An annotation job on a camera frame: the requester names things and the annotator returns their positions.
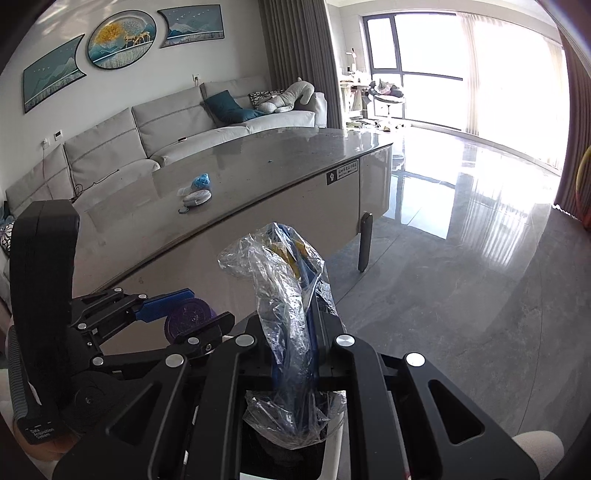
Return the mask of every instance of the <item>plastic bag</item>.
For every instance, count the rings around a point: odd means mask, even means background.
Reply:
[[[289,450],[323,442],[342,424],[344,392],[314,388],[313,352],[306,316],[314,293],[319,309],[336,315],[322,257],[290,226],[270,223],[218,257],[222,269],[251,278],[256,309],[279,378],[273,392],[246,393],[244,420]],[[329,425],[333,419],[341,418]]]
[[[186,195],[189,195],[190,193],[198,192],[199,190],[209,190],[210,192],[212,191],[212,184],[209,180],[208,173],[204,173],[203,175],[194,178],[191,182],[191,185],[189,185],[188,187],[183,187],[179,189],[177,192],[177,197],[184,197]]]

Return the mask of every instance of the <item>round wall painting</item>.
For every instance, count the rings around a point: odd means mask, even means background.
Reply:
[[[143,57],[155,39],[154,19],[140,10],[126,10],[96,27],[88,42],[88,58],[98,68],[121,69]]]

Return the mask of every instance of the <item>window frame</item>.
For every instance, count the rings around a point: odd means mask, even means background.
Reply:
[[[452,75],[443,75],[443,74],[438,74],[438,73],[411,72],[411,71],[406,71],[402,68],[402,55],[400,53],[400,42],[398,41],[398,30],[396,28],[396,16],[397,15],[412,15],[412,14],[453,15],[454,17],[456,16],[456,14],[454,12],[421,12],[421,11],[393,12],[393,13],[389,13],[389,14],[376,14],[376,15],[364,16],[363,17],[363,29],[365,30],[365,44],[367,45],[367,48],[368,48],[368,64],[369,64],[369,74],[371,76],[371,79],[373,80],[374,75],[380,74],[380,73],[397,74],[397,75],[400,75],[400,86],[401,87],[404,87],[404,76],[405,75],[422,75],[425,77],[443,78],[443,79],[458,80],[460,82],[463,82],[464,78],[462,78],[462,77],[454,77]],[[374,68],[374,54],[373,54],[372,48],[371,48],[371,39],[369,38],[368,21],[369,20],[376,20],[376,19],[380,19],[380,18],[388,18],[390,20],[390,27],[392,28],[392,38],[394,39],[394,55],[396,58],[396,67],[397,67],[395,69]],[[402,119],[407,120],[404,103],[402,104]],[[418,119],[415,119],[415,120],[426,123],[426,124],[439,125],[439,124],[434,124],[432,122],[426,122],[424,120],[418,120]],[[448,127],[446,125],[441,125],[441,126],[461,131],[460,128]]]

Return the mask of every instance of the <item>gray sofa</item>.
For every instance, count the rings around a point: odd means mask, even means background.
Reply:
[[[13,215],[31,202],[75,199],[80,212],[159,168],[235,138],[282,127],[326,127],[326,100],[315,93],[307,105],[236,125],[224,125],[203,103],[228,90],[243,108],[249,93],[264,92],[264,77],[203,83],[135,105],[58,145],[43,161],[7,188]],[[11,309],[9,261],[0,250],[0,297]]]

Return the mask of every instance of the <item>sheer curtain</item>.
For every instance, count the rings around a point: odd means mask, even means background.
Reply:
[[[458,12],[468,42],[466,131],[561,169],[569,131],[562,48],[542,35]]]

